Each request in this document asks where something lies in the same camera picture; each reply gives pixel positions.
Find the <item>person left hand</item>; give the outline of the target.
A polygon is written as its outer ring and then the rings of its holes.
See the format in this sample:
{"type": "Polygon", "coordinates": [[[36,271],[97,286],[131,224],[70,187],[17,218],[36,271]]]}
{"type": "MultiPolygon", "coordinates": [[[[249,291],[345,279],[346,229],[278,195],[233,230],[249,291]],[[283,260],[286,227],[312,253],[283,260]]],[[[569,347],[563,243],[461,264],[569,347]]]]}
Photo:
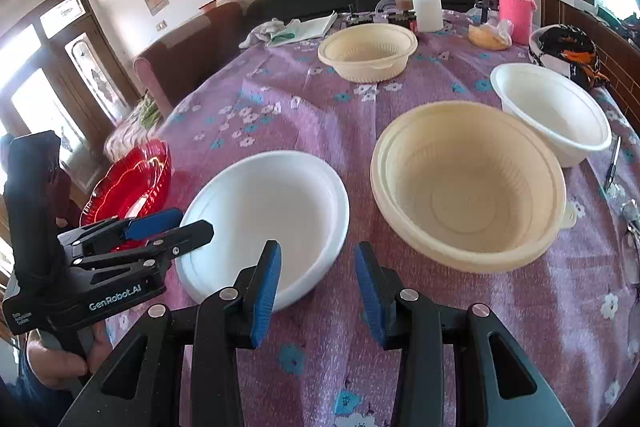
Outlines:
{"type": "Polygon", "coordinates": [[[93,344],[87,358],[60,349],[48,348],[41,335],[31,331],[27,337],[26,355],[32,373],[41,384],[54,390],[63,389],[70,381],[96,373],[112,352],[104,321],[92,325],[93,344]]]}

